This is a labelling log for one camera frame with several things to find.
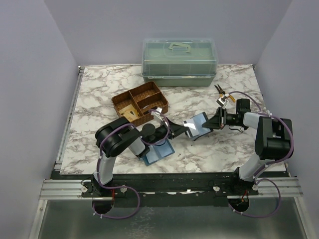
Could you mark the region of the black leather card holder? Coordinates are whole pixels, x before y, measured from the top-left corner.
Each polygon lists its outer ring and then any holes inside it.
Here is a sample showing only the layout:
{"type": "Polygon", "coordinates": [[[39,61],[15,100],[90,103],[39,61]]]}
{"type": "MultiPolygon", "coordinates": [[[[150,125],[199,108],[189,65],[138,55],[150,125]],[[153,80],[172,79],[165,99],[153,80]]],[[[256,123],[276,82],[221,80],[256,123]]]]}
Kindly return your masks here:
{"type": "Polygon", "coordinates": [[[206,121],[208,121],[208,117],[205,112],[183,121],[183,126],[188,128],[185,134],[191,139],[191,141],[196,141],[200,137],[213,132],[213,129],[202,126],[206,121]]]}

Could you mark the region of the brown wicker divided tray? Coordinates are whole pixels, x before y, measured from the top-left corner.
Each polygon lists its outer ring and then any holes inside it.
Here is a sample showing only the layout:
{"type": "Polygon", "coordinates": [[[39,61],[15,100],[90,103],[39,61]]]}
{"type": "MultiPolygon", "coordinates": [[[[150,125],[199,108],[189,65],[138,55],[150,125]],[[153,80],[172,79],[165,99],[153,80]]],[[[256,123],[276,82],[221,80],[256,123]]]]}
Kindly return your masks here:
{"type": "Polygon", "coordinates": [[[139,113],[139,118],[131,122],[135,126],[143,125],[153,119],[150,109],[160,107],[163,114],[168,112],[168,101],[155,82],[147,82],[120,93],[112,97],[112,103],[119,117],[122,117],[119,110],[132,104],[139,113]]]}

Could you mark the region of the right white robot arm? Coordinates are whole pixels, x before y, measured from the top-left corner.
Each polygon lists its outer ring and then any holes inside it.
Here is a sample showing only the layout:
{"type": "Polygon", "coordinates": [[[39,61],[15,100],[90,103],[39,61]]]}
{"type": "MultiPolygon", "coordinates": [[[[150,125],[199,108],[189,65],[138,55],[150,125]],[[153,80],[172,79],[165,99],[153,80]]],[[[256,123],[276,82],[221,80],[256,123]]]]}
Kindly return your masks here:
{"type": "Polygon", "coordinates": [[[229,183],[229,189],[235,195],[245,192],[248,187],[246,182],[253,182],[268,166],[284,161],[293,154],[292,121],[251,112],[249,99],[237,100],[235,114],[219,107],[215,115],[202,124],[204,128],[209,129],[222,129],[226,125],[256,130],[255,153],[238,168],[238,178],[229,183]]]}

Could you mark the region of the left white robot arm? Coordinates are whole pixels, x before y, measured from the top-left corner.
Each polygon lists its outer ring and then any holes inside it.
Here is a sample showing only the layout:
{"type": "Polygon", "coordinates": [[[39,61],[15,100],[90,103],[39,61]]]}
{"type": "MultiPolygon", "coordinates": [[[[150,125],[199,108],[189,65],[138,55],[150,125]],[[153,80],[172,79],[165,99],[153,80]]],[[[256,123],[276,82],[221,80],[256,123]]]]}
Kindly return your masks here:
{"type": "Polygon", "coordinates": [[[147,123],[138,130],[125,117],[99,128],[95,133],[100,155],[93,174],[94,192],[100,197],[110,193],[116,158],[126,149],[149,166],[174,154],[170,140],[188,130],[167,118],[162,119],[159,127],[147,123]]]}

